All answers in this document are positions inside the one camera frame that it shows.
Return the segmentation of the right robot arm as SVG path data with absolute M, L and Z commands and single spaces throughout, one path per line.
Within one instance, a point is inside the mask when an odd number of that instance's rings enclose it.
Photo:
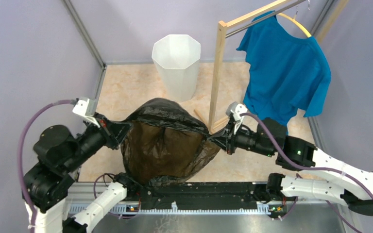
M 281 168 L 317 176 L 316 180 L 303 180 L 271 174 L 265 187 L 269 199 L 311 197 L 373 216 L 373 171 L 349 165 L 310 142 L 287 135 L 286 127 L 272 119 L 260 121 L 256 131 L 242 122 L 242 116 L 232 117 L 210 140 L 228 154 L 244 149 L 268 157 L 276 155 L 275 163 Z

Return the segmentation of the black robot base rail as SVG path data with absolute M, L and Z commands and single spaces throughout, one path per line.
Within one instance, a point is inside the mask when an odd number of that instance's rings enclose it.
M 133 186 L 122 203 L 147 215 L 283 216 L 296 199 L 270 194 L 265 182 L 191 182 L 165 187 Z

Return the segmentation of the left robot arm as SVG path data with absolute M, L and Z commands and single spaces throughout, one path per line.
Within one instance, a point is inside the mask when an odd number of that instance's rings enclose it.
M 118 149 L 131 128 L 130 123 L 99 119 L 77 137 L 64 125 L 42 132 L 33 147 L 38 163 L 21 179 L 31 232 L 90 233 L 116 204 L 136 196 L 133 184 L 112 181 L 84 210 L 64 218 L 68 190 L 75 182 L 71 173 L 102 147 Z

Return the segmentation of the black trash bag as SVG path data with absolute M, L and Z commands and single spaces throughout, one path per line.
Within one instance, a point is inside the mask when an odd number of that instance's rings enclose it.
M 121 144 L 125 172 L 141 185 L 167 186 L 189 180 L 220 147 L 206 125 L 178 103 L 154 98 L 126 119 L 132 129 Z

